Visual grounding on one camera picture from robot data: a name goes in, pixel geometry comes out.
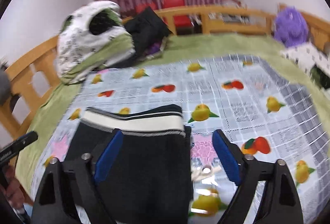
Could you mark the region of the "person's left hand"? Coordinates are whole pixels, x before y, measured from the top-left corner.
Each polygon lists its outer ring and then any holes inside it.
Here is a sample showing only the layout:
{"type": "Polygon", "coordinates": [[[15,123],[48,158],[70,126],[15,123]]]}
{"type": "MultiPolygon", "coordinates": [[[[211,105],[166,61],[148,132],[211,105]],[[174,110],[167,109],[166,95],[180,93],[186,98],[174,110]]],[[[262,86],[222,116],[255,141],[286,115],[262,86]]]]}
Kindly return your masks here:
{"type": "Polygon", "coordinates": [[[2,193],[6,196],[7,201],[15,210],[20,210],[24,206],[24,194],[20,189],[20,182],[15,177],[15,170],[12,166],[8,165],[3,168],[8,187],[3,188],[1,186],[2,193]]]}

